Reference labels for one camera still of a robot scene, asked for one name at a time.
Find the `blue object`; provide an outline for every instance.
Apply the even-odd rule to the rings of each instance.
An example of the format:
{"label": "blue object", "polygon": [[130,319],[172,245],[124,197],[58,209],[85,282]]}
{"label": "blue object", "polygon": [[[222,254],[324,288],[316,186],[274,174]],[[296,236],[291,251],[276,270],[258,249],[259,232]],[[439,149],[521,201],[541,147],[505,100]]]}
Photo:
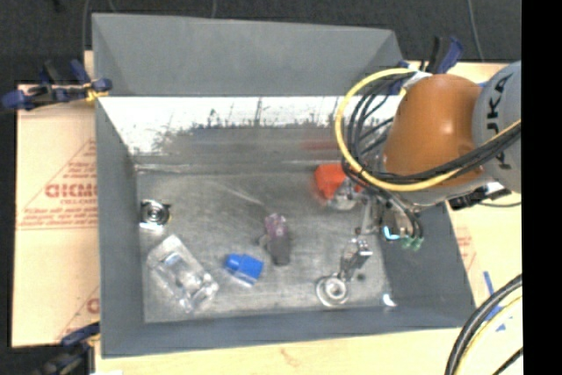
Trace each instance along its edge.
{"label": "blue object", "polygon": [[61,346],[72,347],[79,344],[81,341],[91,338],[94,335],[99,335],[99,332],[99,322],[91,323],[90,325],[86,325],[85,327],[79,328],[69,335],[64,336],[61,339]]}
{"label": "blue object", "polygon": [[231,253],[225,261],[225,269],[246,283],[253,285],[263,269],[263,261],[250,255]]}
{"label": "blue object", "polygon": [[89,97],[92,93],[109,91],[113,85],[108,78],[91,81],[82,63],[78,60],[70,62],[72,73],[80,85],[54,87],[51,77],[56,73],[50,61],[47,61],[39,73],[40,83],[32,86],[27,92],[13,90],[2,96],[2,106],[9,110],[32,110],[39,106],[71,102]]}
{"label": "blue object", "polygon": [[447,71],[457,64],[464,52],[463,45],[454,36],[449,37],[449,49],[436,67],[435,74],[446,74]]}

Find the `blue clamp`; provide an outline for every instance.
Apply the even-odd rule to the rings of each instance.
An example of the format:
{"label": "blue clamp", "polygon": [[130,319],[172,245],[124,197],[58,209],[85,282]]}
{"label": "blue clamp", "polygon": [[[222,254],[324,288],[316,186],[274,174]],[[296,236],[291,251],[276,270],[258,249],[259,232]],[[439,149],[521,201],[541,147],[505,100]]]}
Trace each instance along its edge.
{"label": "blue clamp", "polygon": [[56,69],[50,61],[45,62],[39,73],[40,83],[27,91],[12,90],[2,96],[2,106],[9,110],[27,110],[46,105],[67,103],[73,100],[93,99],[112,89],[112,81],[99,78],[92,81],[81,62],[72,60],[70,68],[78,85],[55,87]]}
{"label": "blue clamp", "polygon": [[250,255],[231,253],[225,261],[225,269],[240,280],[253,285],[263,269],[263,261]]}

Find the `small metal part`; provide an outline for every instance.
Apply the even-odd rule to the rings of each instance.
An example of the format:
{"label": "small metal part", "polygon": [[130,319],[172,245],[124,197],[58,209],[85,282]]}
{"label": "small metal part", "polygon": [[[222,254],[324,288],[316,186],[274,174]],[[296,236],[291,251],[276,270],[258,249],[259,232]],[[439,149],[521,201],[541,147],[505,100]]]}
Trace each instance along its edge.
{"label": "small metal part", "polygon": [[324,306],[341,306],[348,301],[349,289],[345,281],[334,274],[316,282],[316,296]]}
{"label": "small metal part", "polygon": [[348,283],[353,279],[355,271],[361,269],[371,256],[372,250],[365,239],[351,239],[343,249],[340,270],[316,282],[316,296],[322,305],[341,306],[348,301]]}
{"label": "small metal part", "polygon": [[140,226],[151,230],[162,229],[170,218],[170,205],[147,199],[140,202]]}
{"label": "small metal part", "polygon": [[356,185],[346,178],[328,201],[328,206],[337,211],[349,211],[357,205],[361,197],[356,191]]}
{"label": "small metal part", "polygon": [[344,281],[351,281],[355,271],[361,269],[371,256],[372,250],[365,239],[351,239],[343,249],[338,277]]}

